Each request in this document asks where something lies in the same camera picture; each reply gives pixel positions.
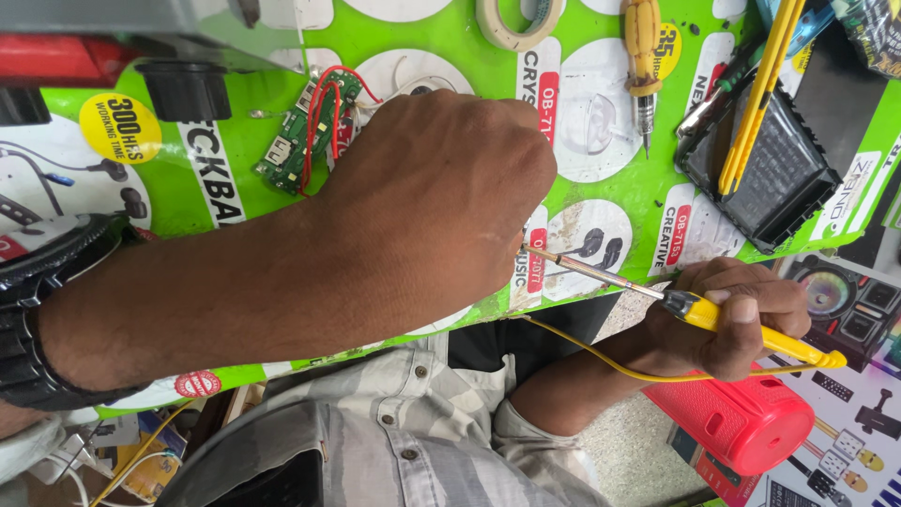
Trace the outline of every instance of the black trousers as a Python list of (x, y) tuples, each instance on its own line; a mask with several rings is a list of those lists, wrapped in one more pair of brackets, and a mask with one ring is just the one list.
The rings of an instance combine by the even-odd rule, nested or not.
[[(532, 317), (591, 344), (621, 292), (530, 313)], [(451, 368), (496, 372), (501, 358), (516, 355), (516, 381), (525, 382), (543, 367), (581, 350), (576, 344), (523, 319), (498, 320), (450, 332)]]

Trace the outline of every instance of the wristwatch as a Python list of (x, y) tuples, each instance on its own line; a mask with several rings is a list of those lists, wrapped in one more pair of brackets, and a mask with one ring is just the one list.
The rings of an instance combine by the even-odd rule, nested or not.
[(41, 347), (37, 308), (53, 291), (140, 242), (124, 214), (54, 217), (0, 235), (0, 400), (16, 407), (78, 410), (131, 396), (147, 384), (108, 392), (62, 378)]

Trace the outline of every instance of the masking tape roll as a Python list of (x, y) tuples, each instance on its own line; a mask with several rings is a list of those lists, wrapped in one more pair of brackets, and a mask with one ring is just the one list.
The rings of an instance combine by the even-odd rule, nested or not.
[(476, 19), (489, 42), (502, 50), (525, 52), (551, 35), (562, 10), (563, 0), (538, 0), (535, 21), (525, 33), (514, 32), (504, 24), (499, 0), (477, 0)]

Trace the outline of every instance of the usb port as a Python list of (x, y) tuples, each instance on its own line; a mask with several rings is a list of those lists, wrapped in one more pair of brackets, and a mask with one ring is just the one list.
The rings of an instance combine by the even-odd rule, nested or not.
[(281, 167), (286, 160), (288, 155), (291, 154), (291, 142), (288, 139), (285, 139), (282, 136), (276, 136), (276, 140), (272, 143), (272, 146), (269, 147), (268, 153), (266, 154), (266, 160), (276, 164), (278, 167)]
[(309, 83), (306, 83), (306, 88), (304, 88), (304, 93), (300, 94), (300, 98), (297, 99), (297, 107), (300, 108), (301, 111), (305, 113), (310, 112), (310, 103), (313, 102), (313, 92), (316, 90), (316, 83), (310, 80)]

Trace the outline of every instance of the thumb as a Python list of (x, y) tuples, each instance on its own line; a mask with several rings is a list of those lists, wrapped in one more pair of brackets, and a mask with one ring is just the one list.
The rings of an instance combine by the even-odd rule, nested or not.
[(718, 328), (716, 338), (707, 344), (702, 355), (702, 366), (718, 380), (744, 380), (751, 372), (751, 362), (763, 350), (757, 300), (743, 294), (729, 298), (720, 313)]

